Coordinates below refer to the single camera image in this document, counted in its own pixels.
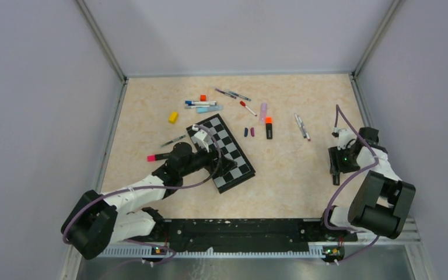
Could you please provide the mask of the black highlighter blue tip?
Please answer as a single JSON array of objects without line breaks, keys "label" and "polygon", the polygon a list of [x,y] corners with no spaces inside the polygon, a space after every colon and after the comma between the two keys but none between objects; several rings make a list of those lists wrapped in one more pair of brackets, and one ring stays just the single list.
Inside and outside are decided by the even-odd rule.
[{"label": "black highlighter blue tip", "polygon": [[340,185],[340,174],[333,174],[332,175],[332,183],[334,186]]}]

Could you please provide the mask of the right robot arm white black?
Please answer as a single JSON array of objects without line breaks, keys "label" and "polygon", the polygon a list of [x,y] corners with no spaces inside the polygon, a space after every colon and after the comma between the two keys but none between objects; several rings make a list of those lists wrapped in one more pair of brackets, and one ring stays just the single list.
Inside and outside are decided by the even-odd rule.
[{"label": "right robot arm white black", "polygon": [[358,132],[334,128],[338,142],[328,149],[333,184],[340,184],[341,174],[365,178],[349,207],[327,207],[318,225],[322,238],[335,240],[345,230],[396,239],[403,231],[416,188],[396,175],[378,133],[370,127]]}]

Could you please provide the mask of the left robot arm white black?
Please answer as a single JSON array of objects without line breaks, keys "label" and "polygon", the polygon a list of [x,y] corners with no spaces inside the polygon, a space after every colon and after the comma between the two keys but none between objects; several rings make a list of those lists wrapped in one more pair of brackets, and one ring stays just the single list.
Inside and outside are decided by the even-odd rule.
[{"label": "left robot arm white black", "polygon": [[163,236],[162,217],[145,205],[167,198],[183,188],[183,178],[206,169],[209,176],[221,176],[237,166],[219,149],[193,152],[188,143],[178,143],[165,155],[165,162],[139,182],[119,190],[99,194],[85,192],[62,225],[63,241],[76,248],[87,260],[108,245],[145,236],[157,241]]}]

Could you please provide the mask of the white marker magenta end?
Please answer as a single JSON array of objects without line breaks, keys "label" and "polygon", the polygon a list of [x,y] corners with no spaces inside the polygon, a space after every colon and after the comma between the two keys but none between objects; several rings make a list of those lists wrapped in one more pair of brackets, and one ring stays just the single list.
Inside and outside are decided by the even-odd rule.
[{"label": "white marker magenta end", "polygon": [[298,119],[298,122],[299,122],[299,126],[300,126],[301,130],[303,131],[303,137],[310,142],[311,141],[311,137],[310,137],[310,135],[309,135],[309,133],[308,133],[308,131],[306,129],[306,126],[304,125],[302,119],[299,116],[297,116],[297,119]]}]

